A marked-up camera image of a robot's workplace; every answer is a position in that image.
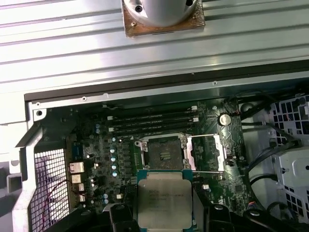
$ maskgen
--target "cpu processor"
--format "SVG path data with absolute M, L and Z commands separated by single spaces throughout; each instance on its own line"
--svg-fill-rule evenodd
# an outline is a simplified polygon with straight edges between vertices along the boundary
M 184 230 L 192 227 L 190 176 L 191 170 L 138 171 L 137 218 L 140 228 Z

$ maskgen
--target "perforated metal mesh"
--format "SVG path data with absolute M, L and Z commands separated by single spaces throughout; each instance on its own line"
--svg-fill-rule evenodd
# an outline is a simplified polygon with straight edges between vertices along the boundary
M 64 150 L 36 153 L 35 172 L 37 189 L 30 203 L 30 213 L 33 232 L 41 232 L 69 213 L 68 184 L 64 181 L 67 179 Z

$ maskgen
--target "chip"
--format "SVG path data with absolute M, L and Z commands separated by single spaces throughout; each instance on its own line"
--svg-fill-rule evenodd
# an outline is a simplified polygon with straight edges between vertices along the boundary
M 242 192 L 242 186 L 241 185 L 236 185 L 235 186 L 235 192 Z

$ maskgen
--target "mounting screw hole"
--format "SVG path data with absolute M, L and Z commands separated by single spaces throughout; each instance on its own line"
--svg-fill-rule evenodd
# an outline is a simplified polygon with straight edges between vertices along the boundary
M 142 12 L 142 11 L 143 11 L 142 6 L 136 6 L 136 7 L 135 7 L 135 11 L 136 11 L 137 13 Z
M 187 6 L 192 6 L 193 1 L 192 0 L 187 0 L 187 2 L 185 3 Z
M 43 112 L 41 110 L 37 111 L 37 116 L 42 116 Z

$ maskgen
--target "cable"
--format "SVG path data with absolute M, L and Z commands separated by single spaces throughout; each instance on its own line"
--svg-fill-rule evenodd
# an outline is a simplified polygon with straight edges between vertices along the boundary
M 298 218 L 297 218 L 297 215 L 296 213 L 291 209 L 289 208 L 286 204 L 282 203 L 282 202 L 273 202 L 271 203 L 268 207 L 267 207 L 267 212 L 270 214 L 271 211 L 273 210 L 273 208 L 275 208 L 277 205 L 283 207 L 283 208 L 286 208 L 290 211 L 291 215 L 292 215 L 292 218 L 296 221 L 298 221 Z
M 45 227 L 45 208 L 48 204 L 48 199 L 50 198 L 50 196 L 52 195 L 52 193 L 61 185 L 63 184 L 64 182 L 69 182 L 71 183 L 71 190 L 73 189 L 73 186 L 72 186 L 72 182 L 69 181 L 69 180 L 62 180 L 60 181 L 58 184 L 56 184 L 53 189 L 50 191 L 50 193 L 47 195 L 45 201 L 44 201 L 44 205 L 43 205 L 43 210 L 42 210 L 42 229 L 41 231 L 43 232 L 44 231 L 44 227 Z
M 255 159 L 253 162 L 251 162 L 248 166 L 248 172 L 251 171 L 256 165 L 258 165 L 263 160 L 267 159 L 268 157 L 271 157 L 275 154 L 281 154 L 282 152 L 286 151 L 287 149 L 293 147 L 295 145 L 295 142 L 287 142 L 286 144 L 282 146 L 278 146 L 262 155 L 260 155 L 257 159 Z
M 262 205 L 262 203 L 260 202 L 260 200 L 257 198 L 257 196 L 255 195 L 252 186 L 250 184 L 250 180 L 249 180 L 249 172 L 247 170 L 245 170 L 244 173 L 244 178 L 243 178 L 243 182 L 247 187 L 247 190 L 249 190 L 251 197 L 254 199 L 256 205 L 263 211 L 266 211 L 266 209 L 264 208 L 264 206 Z
M 256 178 L 254 178 L 253 180 L 251 180 L 250 181 L 250 185 L 253 185 L 256 181 L 261 180 L 261 179 L 272 179 L 274 181 L 278 181 L 277 175 L 275 175 L 275 174 L 266 174 L 266 175 L 258 176 Z
M 289 140 L 289 141 L 296 140 L 293 136 L 289 135 L 288 133 L 286 133 L 285 131 L 281 130 L 280 128 L 272 125 L 271 123 L 267 123 L 267 122 L 242 122 L 241 125 L 242 126 L 269 126 L 272 129 L 274 129 L 276 132 L 278 132 L 279 134 L 281 134 L 284 137 L 286 137 L 287 140 Z
M 264 95 L 265 97 L 269 98 L 270 100 L 277 102 L 277 100 L 274 97 L 272 97 L 271 95 L 269 95 L 268 93 L 264 92 L 261 89 L 246 90 L 246 91 L 243 91 L 243 92 L 240 92 L 240 93 L 237 93 L 237 94 L 233 95 L 231 98 L 235 98 L 237 96 L 241 96 L 241 95 L 246 94 L 246 93 L 254 93 L 254 92 L 260 92 L 262 95 Z

